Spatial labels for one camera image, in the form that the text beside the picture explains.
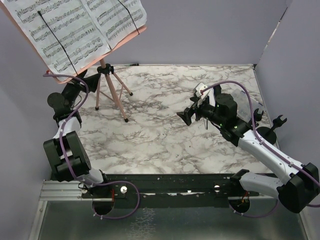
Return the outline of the pink music stand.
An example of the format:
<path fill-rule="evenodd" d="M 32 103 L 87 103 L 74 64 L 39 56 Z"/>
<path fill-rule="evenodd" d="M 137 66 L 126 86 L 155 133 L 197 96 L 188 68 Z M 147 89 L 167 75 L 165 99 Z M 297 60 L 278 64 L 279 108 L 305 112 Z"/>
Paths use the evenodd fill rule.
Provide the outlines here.
<path fill-rule="evenodd" d="M 25 36 L 24 32 L 21 30 L 21 28 L 18 26 L 18 24 L 15 22 L 15 20 L 12 18 L 12 16 L 10 15 L 9 11 L 5 8 L 5 6 L 2 3 L 3 1 L 1 1 L 0 3 L 0 7 L 1 9 L 7 14 L 7 16 L 9 17 L 9 19 L 18 27 L 18 29 L 20 30 L 20 32 L 23 34 L 23 36 L 26 38 L 26 40 L 32 45 L 32 43 L 29 41 L 29 39 Z M 110 64 L 105 62 L 105 57 L 107 55 L 109 55 L 110 53 L 114 52 L 116 49 L 120 48 L 121 46 L 123 46 L 125 43 L 127 43 L 128 41 L 130 41 L 131 39 L 135 38 L 136 36 L 138 36 L 140 33 L 142 33 L 143 31 L 146 30 L 146 24 L 140 28 L 138 28 L 136 31 L 130 33 L 127 37 L 125 37 L 123 40 L 121 40 L 113 49 L 111 49 L 110 47 L 110 51 L 103 54 L 102 56 L 96 58 L 93 62 L 89 63 L 85 68 L 81 69 L 80 72 L 77 72 L 75 74 L 54 74 L 49 68 L 48 66 L 45 64 L 44 60 L 41 58 L 41 56 L 38 54 L 37 50 L 35 49 L 35 47 L 32 45 L 33 49 L 37 52 L 37 54 L 39 55 L 39 57 L 42 59 L 42 61 L 44 62 L 44 64 L 47 66 L 47 70 L 50 71 L 50 74 L 46 74 L 47 77 L 52 77 L 54 78 L 58 83 L 60 84 L 67 84 L 69 83 L 72 79 L 75 79 L 79 82 L 81 82 L 83 85 L 85 85 L 86 83 L 77 77 L 77 75 L 79 75 L 80 73 L 82 73 L 83 71 L 87 70 L 87 73 L 85 75 L 85 77 L 89 77 L 95 74 L 100 74 L 101 76 L 104 76 L 107 82 L 107 85 L 109 87 L 109 91 L 110 91 L 110 95 L 108 96 L 108 98 L 114 102 L 114 104 L 119 108 L 122 109 L 123 105 L 121 102 L 121 96 L 122 96 L 122 91 L 121 90 L 116 90 L 115 86 L 112 82 L 112 78 L 116 77 L 117 74 L 114 71 L 113 66 L 111 66 Z M 96 89 L 95 92 L 97 95 L 101 95 L 101 90 L 100 90 L 100 80 L 98 83 L 98 87 Z"/>

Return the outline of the sheet music page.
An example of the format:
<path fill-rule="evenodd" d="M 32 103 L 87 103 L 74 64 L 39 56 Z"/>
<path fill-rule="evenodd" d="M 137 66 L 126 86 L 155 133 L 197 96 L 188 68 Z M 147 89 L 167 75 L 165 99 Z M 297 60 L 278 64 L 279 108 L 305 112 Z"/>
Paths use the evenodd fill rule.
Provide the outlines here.
<path fill-rule="evenodd" d="M 4 0 L 54 74 L 72 75 L 111 49 L 81 0 Z"/>
<path fill-rule="evenodd" d="M 83 0 L 81 3 L 111 49 L 147 22 L 140 0 Z"/>

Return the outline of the black stand of white microphone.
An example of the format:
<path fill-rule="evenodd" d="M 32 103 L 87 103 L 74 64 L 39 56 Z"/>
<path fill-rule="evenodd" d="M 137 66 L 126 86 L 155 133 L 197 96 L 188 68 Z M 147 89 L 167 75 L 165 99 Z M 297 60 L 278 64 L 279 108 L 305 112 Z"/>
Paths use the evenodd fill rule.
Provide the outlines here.
<path fill-rule="evenodd" d="M 258 122 L 262 120 L 262 117 L 264 115 L 264 111 L 260 111 L 259 108 L 256 108 L 253 112 L 253 121 L 254 121 L 254 126 L 256 127 L 258 125 Z"/>

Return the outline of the white microphone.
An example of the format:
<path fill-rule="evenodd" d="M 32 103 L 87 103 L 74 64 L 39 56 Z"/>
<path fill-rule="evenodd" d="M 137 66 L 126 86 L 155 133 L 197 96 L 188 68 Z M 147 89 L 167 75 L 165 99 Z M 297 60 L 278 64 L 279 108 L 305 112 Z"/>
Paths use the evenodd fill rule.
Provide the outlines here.
<path fill-rule="evenodd" d="M 214 90 L 211 88 L 210 90 L 207 90 L 206 93 L 209 99 L 209 104 L 214 107 L 216 105 Z"/>

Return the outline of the black microphone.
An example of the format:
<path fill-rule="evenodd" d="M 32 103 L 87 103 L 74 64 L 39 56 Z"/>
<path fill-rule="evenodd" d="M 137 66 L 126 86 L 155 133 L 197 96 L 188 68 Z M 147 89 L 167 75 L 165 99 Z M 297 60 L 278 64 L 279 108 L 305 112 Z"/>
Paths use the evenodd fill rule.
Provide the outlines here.
<path fill-rule="evenodd" d="M 214 91 L 214 97 L 217 97 L 218 95 L 220 95 L 222 93 L 222 88 L 218 84 L 213 88 L 213 91 Z"/>

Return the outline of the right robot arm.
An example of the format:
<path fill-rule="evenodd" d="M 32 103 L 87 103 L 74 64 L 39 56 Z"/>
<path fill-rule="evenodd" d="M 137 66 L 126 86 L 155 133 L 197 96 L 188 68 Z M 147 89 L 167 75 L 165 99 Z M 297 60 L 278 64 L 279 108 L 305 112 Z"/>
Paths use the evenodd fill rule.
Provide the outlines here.
<path fill-rule="evenodd" d="M 237 116 L 238 105 L 227 93 L 205 98 L 194 95 L 193 104 L 177 115 L 190 126 L 192 116 L 198 121 L 206 119 L 219 129 L 222 137 L 248 152 L 268 167 L 275 177 L 241 170 L 233 176 L 229 189 L 240 196 L 244 192 L 257 192 L 273 197 L 289 211 L 300 213 L 320 194 L 319 171 L 312 163 L 302 164 L 281 152 L 268 141 L 255 135 L 252 124 Z"/>

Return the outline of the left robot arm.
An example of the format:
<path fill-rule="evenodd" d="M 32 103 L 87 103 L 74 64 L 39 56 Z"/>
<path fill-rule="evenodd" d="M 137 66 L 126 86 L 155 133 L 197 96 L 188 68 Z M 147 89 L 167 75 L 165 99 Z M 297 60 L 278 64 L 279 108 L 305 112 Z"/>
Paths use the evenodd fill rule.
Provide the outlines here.
<path fill-rule="evenodd" d="M 73 180 L 83 183 L 80 189 L 87 191 L 88 195 L 95 198 L 107 197 L 111 186 L 107 182 L 105 174 L 91 166 L 89 157 L 83 147 L 78 131 L 82 127 L 82 119 L 76 109 L 75 101 L 80 92 L 95 92 L 100 80 L 100 74 L 96 73 L 85 77 L 87 71 L 76 77 L 85 84 L 72 79 L 61 93 L 53 92 L 47 98 L 48 105 L 53 108 L 58 131 L 52 139 L 43 143 L 52 171 L 52 178 L 59 182 Z"/>

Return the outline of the clear plastic parts box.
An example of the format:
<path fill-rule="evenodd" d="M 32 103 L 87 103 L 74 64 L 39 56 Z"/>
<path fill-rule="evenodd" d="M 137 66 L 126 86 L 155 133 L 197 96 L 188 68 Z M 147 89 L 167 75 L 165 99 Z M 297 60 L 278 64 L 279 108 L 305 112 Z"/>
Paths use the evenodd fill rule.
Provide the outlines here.
<path fill-rule="evenodd" d="M 251 119 L 251 110 L 246 93 L 243 90 L 235 89 L 231 93 L 231 96 L 237 103 L 237 116 L 245 122 L 249 122 L 249 120 Z M 262 111 L 265 110 L 263 104 L 261 104 L 253 98 L 251 98 L 251 103 L 253 110 L 258 109 L 259 114 L 261 114 Z"/>

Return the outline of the green black object at wall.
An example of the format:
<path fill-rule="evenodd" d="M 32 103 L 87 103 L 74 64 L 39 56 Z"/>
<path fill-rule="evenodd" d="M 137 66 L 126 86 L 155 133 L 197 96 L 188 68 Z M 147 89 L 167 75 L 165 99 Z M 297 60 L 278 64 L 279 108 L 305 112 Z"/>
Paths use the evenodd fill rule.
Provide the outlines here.
<path fill-rule="evenodd" d="M 131 67 L 137 67 L 137 66 L 139 66 L 140 64 L 139 63 L 132 63 L 132 64 L 129 64 L 129 65 L 127 65 L 127 66 L 131 66 Z"/>

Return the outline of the black mounting rail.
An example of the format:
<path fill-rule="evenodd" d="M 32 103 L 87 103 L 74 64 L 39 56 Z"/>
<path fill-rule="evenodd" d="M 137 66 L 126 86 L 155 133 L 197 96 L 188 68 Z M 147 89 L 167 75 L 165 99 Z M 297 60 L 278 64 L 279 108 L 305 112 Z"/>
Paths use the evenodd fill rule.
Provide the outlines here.
<path fill-rule="evenodd" d="M 107 186 L 84 186 L 77 181 L 45 181 L 42 198 L 56 201 L 92 202 L 98 212 L 137 208 L 248 209 L 250 198 L 277 199 L 282 185 L 273 174 L 109 174 Z"/>

